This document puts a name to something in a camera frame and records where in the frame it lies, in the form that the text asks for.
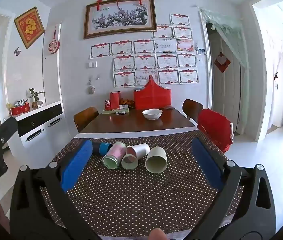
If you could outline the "person's left hand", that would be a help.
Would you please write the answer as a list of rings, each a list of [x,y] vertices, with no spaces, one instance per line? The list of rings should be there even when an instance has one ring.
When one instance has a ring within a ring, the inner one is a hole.
[[[148,240],[168,240],[168,238],[163,230],[156,228],[150,232]]]

